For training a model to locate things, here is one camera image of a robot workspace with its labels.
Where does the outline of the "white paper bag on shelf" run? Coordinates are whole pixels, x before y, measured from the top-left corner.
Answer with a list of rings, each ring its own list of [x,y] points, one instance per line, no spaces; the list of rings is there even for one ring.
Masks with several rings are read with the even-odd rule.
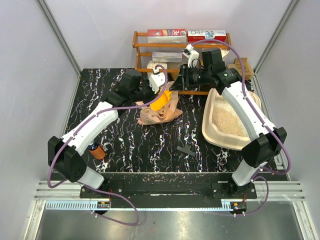
[[[222,59],[225,60],[230,51],[227,49],[220,49],[220,52],[221,52]]]

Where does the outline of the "red white box right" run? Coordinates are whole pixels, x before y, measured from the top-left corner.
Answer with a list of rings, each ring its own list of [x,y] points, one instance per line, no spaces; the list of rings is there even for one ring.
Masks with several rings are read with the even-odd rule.
[[[225,42],[227,34],[225,30],[189,30],[187,42],[194,43],[200,40],[219,40]]]

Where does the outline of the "white bag lower shelf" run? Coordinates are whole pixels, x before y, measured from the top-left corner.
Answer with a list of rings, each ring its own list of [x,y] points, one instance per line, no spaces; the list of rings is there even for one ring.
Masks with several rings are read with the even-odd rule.
[[[156,65],[162,65],[166,70],[168,69],[168,64],[165,62],[149,61],[149,63],[147,64],[147,69],[151,69],[151,71],[147,72],[147,77],[150,77],[154,73],[154,68]]]

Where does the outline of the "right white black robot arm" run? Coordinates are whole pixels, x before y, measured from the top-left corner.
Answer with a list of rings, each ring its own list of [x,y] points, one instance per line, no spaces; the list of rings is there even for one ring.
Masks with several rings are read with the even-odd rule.
[[[239,198],[249,188],[259,168],[280,153],[287,132],[283,127],[277,128],[253,102],[238,71],[226,68],[219,48],[201,53],[202,67],[197,66],[199,53],[192,45],[187,45],[182,53],[188,58],[188,63],[180,66],[179,75],[170,90],[194,90],[202,85],[217,90],[239,116],[248,133],[250,142],[241,150],[242,161],[221,187],[223,194]]]

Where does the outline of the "yellow plastic litter scoop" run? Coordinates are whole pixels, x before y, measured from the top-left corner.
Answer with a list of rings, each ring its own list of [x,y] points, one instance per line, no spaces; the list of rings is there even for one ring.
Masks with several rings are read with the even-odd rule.
[[[173,92],[166,90],[155,102],[150,104],[150,108],[153,111],[159,111],[161,108],[163,108],[170,100],[171,100],[171,94]]]

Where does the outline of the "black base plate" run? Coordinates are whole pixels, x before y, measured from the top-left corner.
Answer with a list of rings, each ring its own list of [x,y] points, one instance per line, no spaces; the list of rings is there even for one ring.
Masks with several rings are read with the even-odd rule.
[[[214,199],[256,199],[253,183],[236,186],[227,172],[136,172],[103,173],[105,178],[100,190],[122,196],[170,196],[186,195],[212,197]]]

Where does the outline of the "beige litter box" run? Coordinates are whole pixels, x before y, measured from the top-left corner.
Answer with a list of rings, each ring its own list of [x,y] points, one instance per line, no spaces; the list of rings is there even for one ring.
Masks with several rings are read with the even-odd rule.
[[[233,107],[214,88],[206,99],[201,131],[208,143],[225,149],[240,151],[251,142]]]

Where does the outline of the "orange spray bottle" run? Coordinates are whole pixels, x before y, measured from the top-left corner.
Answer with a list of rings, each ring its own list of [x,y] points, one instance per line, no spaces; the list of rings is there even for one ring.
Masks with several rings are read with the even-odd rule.
[[[90,144],[88,146],[88,150],[97,160],[103,160],[106,157],[106,152],[98,141],[94,141],[92,144]]]

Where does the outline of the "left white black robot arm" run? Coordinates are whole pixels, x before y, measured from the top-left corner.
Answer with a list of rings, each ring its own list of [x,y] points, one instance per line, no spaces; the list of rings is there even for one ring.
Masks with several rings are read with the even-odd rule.
[[[108,193],[104,177],[90,168],[82,156],[87,149],[99,148],[95,138],[109,124],[117,120],[135,102],[152,101],[165,78],[154,75],[144,78],[137,70],[128,70],[114,87],[101,98],[96,108],[74,129],[62,137],[53,136],[47,143],[48,165],[71,183],[78,182],[91,187],[98,198]]]

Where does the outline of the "silver box middle shelf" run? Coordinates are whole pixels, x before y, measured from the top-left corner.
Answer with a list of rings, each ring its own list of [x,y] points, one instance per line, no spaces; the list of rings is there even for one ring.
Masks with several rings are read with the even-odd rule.
[[[163,62],[163,63],[181,63],[183,54],[181,52],[152,52],[153,62]]]

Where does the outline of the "red silver box left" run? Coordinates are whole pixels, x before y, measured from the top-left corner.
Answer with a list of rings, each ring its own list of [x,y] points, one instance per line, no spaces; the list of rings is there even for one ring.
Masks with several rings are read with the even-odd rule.
[[[187,31],[185,28],[148,29],[148,43],[186,43]]]

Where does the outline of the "black bag clip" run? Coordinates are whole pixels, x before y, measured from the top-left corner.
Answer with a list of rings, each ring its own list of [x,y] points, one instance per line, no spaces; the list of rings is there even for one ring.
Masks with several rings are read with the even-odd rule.
[[[190,145],[187,145],[185,144],[184,146],[177,146],[176,148],[178,151],[182,152],[182,153],[185,153],[187,155],[190,155],[192,157],[195,157],[196,156],[196,153],[191,151],[191,146]]]

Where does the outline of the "brown cardboard boxes right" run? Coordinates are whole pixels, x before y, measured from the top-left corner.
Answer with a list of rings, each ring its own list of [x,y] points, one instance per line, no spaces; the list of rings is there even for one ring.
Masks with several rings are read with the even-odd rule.
[[[246,57],[242,57],[241,62],[242,62],[243,69],[244,69],[245,80],[249,81],[254,76],[254,70],[253,70],[252,66],[250,65],[250,63],[248,62],[248,59]],[[242,76],[242,74],[243,74],[242,67],[241,67],[241,63],[238,58],[236,58],[234,60],[234,63],[227,64],[227,69],[231,69],[231,68],[235,68],[237,70],[237,72]]]

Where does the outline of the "pink cat litter bag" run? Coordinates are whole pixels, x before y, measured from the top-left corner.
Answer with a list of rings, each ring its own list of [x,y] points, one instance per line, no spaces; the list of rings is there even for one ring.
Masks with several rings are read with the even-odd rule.
[[[173,121],[179,117],[183,111],[177,108],[179,101],[178,92],[170,94],[170,100],[160,109],[154,111],[150,106],[140,108],[140,116],[137,120],[139,125],[155,125]]]

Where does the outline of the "wooden shelf rack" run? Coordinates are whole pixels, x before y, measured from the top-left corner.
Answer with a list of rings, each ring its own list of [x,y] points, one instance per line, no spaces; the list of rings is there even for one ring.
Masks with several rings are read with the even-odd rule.
[[[229,33],[226,33],[225,43],[232,46]],[[132,47],[136,50],[135,69],[142,73],[151,73],[152,69],[148,68],[148,64],[150,61],[152,61],[153,52],[178,53],[182,52],[188,44],[189,43],[148,43],[147,32],[135,31],[132,39]],[[198,53],[215,47],[224,50],[230,50],[230,48],[221,43],[205,42],[194,45],[194,48]],[[180,72],[180,65],[187,63],[188,60],[184,55],[182,55],[181,63],[166,63],[169,79],[175,81]],[[200,88],[196,88],[196,90],[179,91],[178,94],[207,96],[209,91],[210,89],[208,87],[201,86]]]

